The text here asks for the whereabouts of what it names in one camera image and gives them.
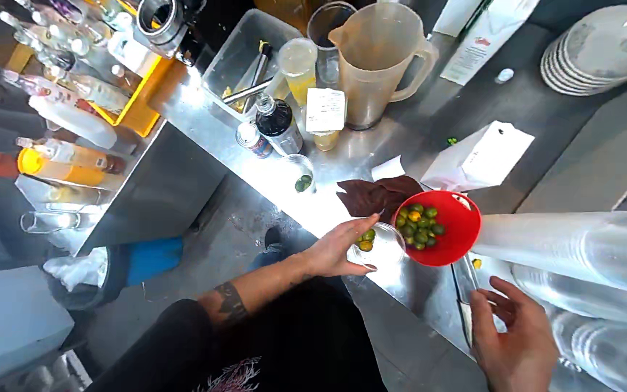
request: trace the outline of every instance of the measuring pitcher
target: measuring pitcher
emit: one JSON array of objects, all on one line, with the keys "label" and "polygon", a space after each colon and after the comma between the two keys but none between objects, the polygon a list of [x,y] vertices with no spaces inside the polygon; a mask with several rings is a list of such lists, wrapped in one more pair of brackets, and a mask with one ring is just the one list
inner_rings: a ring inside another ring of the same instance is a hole
[{"label": "measuring pitcher", "polygon": [[[368,5],[328,33],[340,51],[339,88],[348,99],[346,126],[376,124],[389,102],[415,94],[435,65],[439,52],[423,36],[420,16],[405,5]],[[424,64],[408,87],[396,91],[414,56]]]}]

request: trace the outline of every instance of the red bowl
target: red bowl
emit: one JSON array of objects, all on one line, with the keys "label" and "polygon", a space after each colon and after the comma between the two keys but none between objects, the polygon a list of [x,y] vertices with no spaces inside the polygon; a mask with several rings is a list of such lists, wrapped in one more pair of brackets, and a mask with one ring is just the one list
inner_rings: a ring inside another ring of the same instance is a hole
[{"label": "red bowl", "polygon": [[[464,199],[470,209],[458,201],[458,197]],[[405,253],[411,259],[426,266],[446,266],[468,253],[481,231],[481,212],[471,199],[456,192],[428,191],[405,200],[398,209],[416,203],[438,210],[435,219],[444,225],[445,233],[437,236],[437,244],[431,248],[417,250],[411,245],[406,246]],[[398,210],[392,218],[394,227],[397,215]]]}]

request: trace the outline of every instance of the white paper bag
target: white paper bag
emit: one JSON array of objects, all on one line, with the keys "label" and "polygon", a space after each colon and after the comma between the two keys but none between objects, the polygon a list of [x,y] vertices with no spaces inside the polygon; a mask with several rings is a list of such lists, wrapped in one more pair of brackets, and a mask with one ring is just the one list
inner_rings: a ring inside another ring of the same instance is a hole
[{"label": "white paper bag", "polygon": [[499,185],[533,140],[510,123],[493,121],[440,152],[420,182],[456,192]]}]

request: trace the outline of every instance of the brown cloth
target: brown cloth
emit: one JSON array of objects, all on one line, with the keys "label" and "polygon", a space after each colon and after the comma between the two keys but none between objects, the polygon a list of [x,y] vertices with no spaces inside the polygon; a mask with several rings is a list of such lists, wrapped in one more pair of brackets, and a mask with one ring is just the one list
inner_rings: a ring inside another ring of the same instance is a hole
[{"label": "brown cloth", "polygon": [[391,224],[391,217],[410,196],[422,192],[422,187],[409,176],[380,179],[377,182],[347,180],[338,182],[345,192],[337,192],[348,213],[356,217],[381,213],[379,221]]}]

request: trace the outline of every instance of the dark bottle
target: dark bottle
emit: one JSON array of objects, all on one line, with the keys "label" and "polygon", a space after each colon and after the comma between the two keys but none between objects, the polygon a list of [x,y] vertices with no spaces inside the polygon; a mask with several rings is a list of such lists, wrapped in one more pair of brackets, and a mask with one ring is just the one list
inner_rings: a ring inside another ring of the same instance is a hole
[{"label": "dark bottle", "polygon": [[256,126],[278,154],[296,154],[304,146],[292,108],[281,99],[274,99],[265,93],[256,99]]}]

